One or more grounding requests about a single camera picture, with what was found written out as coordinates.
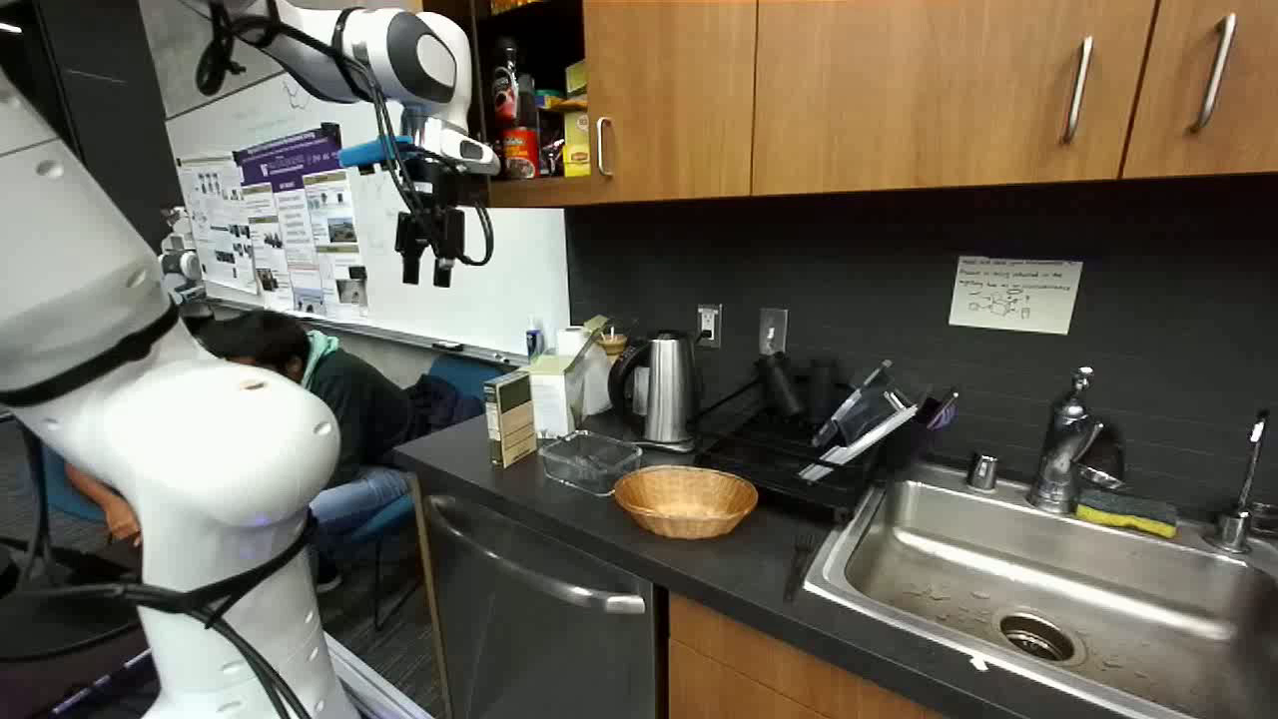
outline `dishwasher handle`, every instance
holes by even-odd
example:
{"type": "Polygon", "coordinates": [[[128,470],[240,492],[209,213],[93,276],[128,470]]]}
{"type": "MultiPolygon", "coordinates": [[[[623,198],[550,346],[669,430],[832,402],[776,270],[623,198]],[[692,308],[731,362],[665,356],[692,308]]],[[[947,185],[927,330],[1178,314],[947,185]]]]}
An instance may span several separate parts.
{"type": "Polygon", "coordinates": [[[643,593],[619,593],[619,589],[598,589],[598,585],[579,585],[579,581],[563,581],[550,576],[541,576],[509,553],[501,553],[497,548],[482,548],[474,533],[460,532],[456,523],[442,520],[442,511],[436,505],[438,499],[422,503],[429,523],[436,523],[442,533],[469,543],[472,552],[478,552],[487,561],[497,561],[501,571],[525,580],[529,585],[573,603],[573,605],[591,605],[602,616],[646,616],[646,600],[643,593]]]}

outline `lower cabinet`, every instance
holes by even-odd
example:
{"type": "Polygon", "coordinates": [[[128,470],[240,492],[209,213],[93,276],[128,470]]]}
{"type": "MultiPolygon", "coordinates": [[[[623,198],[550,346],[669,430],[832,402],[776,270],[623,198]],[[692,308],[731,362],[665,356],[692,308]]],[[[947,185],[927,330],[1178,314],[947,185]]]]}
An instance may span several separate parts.
{"type": "Polygon", "coordinates": [[[671,593],[671,719],[915,719],[927,705],[671,593]]]}

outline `wooden bowl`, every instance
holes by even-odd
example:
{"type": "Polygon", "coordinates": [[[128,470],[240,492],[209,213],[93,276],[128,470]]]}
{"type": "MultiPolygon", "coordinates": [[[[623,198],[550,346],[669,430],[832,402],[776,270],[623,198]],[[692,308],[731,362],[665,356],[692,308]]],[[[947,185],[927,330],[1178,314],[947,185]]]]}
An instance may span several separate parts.
{"type": "Polygon", "coordinates": [[[683,463],[629,470],[613,496],[638,528],[669,539],[726,533],[758,505],[756,484],[683,463]]]}

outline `cabinet knob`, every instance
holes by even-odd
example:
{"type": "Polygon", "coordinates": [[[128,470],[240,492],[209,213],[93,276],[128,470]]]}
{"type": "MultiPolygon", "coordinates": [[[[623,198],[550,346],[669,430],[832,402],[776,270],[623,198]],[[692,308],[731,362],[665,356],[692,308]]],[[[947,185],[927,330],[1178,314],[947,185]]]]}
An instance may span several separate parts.
{"type": "Polygon", "coordinates": [[[1222,43],[1213,46],[1206,95],[1189,131],[1204,131],[1213,117],[1213,98],[1222,95],[1222,78],[1225,78],[1234,35],[1238,35],[1238,12],[1222,16],[1220,30],[1222,30],[1222,43]]]}
{"type": "Polygon", "coordinates": [[[597,138],[597,171],[602,174],[602,179],[613,179],[613,166],[607,166],[607,135],[613,135],[613,117],[597,117],[597,131],[591,131],[591,138],[597,138]]]}
{"type": "Polygon", "coordinates": [[[1076,71],[1076,91],[1069,91],[1069,117],[1067,117],[1067,135],[1064,135],[1064,142],[1076,142],[1079,122],[1084,122],[1084,98],[1088,98],[1088,78],[1089,78],[1089,55],[1096,55],[1096,35],[1084,35],[1084,43],[1079,43],[1079,71],[1076,71]]]}

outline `kettle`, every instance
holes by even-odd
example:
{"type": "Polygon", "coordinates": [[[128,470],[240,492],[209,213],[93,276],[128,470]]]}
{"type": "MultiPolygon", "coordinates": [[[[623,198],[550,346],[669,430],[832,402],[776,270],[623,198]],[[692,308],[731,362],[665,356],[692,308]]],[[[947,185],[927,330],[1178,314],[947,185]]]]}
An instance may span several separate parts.
{"type": "Polygon", "coordinates": [[[613,362],[607,394],[613,411],[643,428],[643,446],[694,450],[694,339],[657,336],[634,343],[613,362]]]}

